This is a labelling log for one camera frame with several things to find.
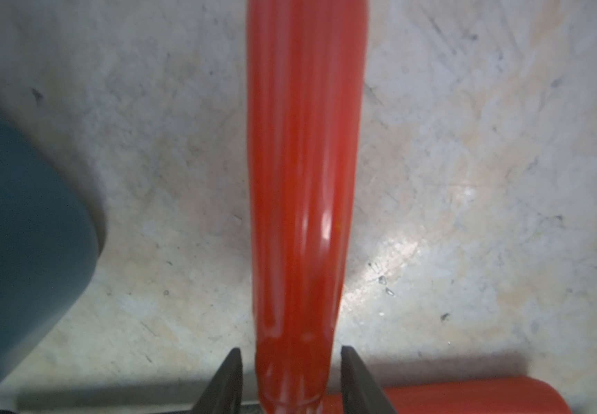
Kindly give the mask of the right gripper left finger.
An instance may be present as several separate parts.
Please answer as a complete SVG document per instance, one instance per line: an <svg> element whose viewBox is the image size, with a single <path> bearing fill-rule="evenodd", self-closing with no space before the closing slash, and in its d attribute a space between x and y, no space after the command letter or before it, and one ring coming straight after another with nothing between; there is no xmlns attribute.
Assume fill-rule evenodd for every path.
<svg viewBox="0 0 597 414"><path fill-rule="evenodd" d="M240 348L233 348L191 408L191 413L239 414L242 408L242 396L242 353Z"/></svg>

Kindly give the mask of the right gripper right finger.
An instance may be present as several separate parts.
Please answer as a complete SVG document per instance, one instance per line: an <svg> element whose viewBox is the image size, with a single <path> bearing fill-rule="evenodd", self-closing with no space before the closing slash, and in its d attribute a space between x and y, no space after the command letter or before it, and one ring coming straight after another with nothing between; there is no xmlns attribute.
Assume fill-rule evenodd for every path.
<svg viewBox="0 0 597 414"><path fill-rule="evenodd" d="M344 414L398 413L351 346L341 348L340 383Z"/></svg>

